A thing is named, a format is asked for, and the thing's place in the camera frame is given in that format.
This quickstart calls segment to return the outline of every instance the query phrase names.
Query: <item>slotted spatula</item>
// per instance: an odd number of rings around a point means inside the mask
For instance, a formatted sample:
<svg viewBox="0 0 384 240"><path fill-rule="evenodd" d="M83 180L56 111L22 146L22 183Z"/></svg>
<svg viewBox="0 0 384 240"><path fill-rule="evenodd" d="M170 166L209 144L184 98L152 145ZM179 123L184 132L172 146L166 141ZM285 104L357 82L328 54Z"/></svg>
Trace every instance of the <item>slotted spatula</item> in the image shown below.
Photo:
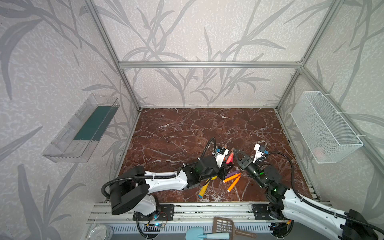
<svg viewBox="0 0 384 240"><path fill-rule="evenodd" d="M255 233L238 230L235 228L235 224L231 219L223 218L223 217L214 217L214 228L212 232L213 233L228 232L230 236L229 238L230 240L233 240L234 235L256 238Z"/></svg>

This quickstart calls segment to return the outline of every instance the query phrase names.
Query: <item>wire mesh basket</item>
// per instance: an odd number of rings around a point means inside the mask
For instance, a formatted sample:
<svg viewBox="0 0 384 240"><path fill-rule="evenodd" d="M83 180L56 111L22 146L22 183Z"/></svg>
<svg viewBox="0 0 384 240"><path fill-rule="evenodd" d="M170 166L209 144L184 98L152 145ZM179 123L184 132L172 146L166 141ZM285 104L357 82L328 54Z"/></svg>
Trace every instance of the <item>wire mesh basket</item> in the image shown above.
<svg viewBox="0 0 384 240"><path fill-rule="evenodd" d="M363 145L319 91L303 92L291 116L318 163L339 162Z"/></svg>

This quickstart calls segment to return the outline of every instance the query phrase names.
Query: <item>leaf pattern wallpaper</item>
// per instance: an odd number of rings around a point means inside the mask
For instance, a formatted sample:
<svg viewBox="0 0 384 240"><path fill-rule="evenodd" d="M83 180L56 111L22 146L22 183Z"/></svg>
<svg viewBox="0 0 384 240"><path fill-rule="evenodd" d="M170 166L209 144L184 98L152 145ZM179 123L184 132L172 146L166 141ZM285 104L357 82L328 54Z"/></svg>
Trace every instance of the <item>leaf pattern wallpaper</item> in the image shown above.
<svg viewBox="0 0 384 240"><path fill-rule="evenodd" d="M0 21L0 239L78 239L136 108L83 1L2 0ZM90 160L43 157L91 93L120 107Z"/></svg>
<svg viewBox="0 0 384 240"><path fill-rule="evenodd" d="M383 15L383 0L344 1L305 66L381 153L384 153ZM313 90L305 77L300 77L280 109L309 178L323 200L331 199L335 207L346 211L350 208L360 211L370 223L383 228L384 177L362 150L338 163L317 164L292 120L290 113L297 98L303 91Z"/></svg>
<svg viewBox="0 0 384 240"><path fill-rule="evenodd" d="M299 0L95 3L120 61L299 61L330 5ZM310 3L316 7L306 9ZM273 107L293 71L125 69L143 107Z"/></svg>

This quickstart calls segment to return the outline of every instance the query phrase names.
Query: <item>metal rail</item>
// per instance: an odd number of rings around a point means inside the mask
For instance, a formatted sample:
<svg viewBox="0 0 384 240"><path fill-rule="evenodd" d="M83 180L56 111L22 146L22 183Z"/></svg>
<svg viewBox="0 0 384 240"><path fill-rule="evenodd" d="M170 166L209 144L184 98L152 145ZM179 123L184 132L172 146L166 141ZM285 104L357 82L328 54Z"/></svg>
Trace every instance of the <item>metal rail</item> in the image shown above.
<svg viewBox="0 0 384 240"><path fill-rule="evenodd" d="M119 62L121 68L298 68L298 62Z"/></svg>
<svg viewBox="0 0 384 240"><path fill-rule="evenodd" d="M122 71L122 69L119 67L119 60L117 58L117 55L116 55L115 51L113 50L113 47L112 47L111 41L108 38L107 32L104 29L104 26L103 26L103 24L101 22L101 19L100 19L100 16L99 16L98 12L97 12L95 4L93 3L92 0L85 0L85 3L86 3L85 6L87 8L87 11L89 12L90 16L92 17L92 19L93 19L93 21L94 21L94 23L96 25L96 28L97 28L99 34L101 35L101 38L103 39L105 47L107 48L108 53L111 56L112 62L114 64L114 66L116 67L118 75L122 79L125 88L127 89L127 91L129 93L129 95L131 96L133 102L135 103L136 109L140 110L139 102L137 101L137 99L136 99L136 97L135 97L135 95L134 95L134 93L132 91L132 88L129 85L128 79L125 76L125 74Z"/></svg>

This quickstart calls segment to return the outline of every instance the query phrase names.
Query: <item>light blue shovel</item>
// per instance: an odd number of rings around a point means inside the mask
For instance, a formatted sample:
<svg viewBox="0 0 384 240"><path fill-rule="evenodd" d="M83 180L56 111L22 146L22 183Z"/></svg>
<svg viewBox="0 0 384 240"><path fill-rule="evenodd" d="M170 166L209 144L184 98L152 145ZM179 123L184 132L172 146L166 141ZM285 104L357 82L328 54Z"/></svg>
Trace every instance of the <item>light blue shovel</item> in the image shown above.
<svg viewBox="0 0 384 240"><path fill-rule="evenodd" d="M204 234L204 229L202 227L191 227L185 234L185 240L203 240L204 238L227 240L229 239L229 233L219 232Z"/></svg>

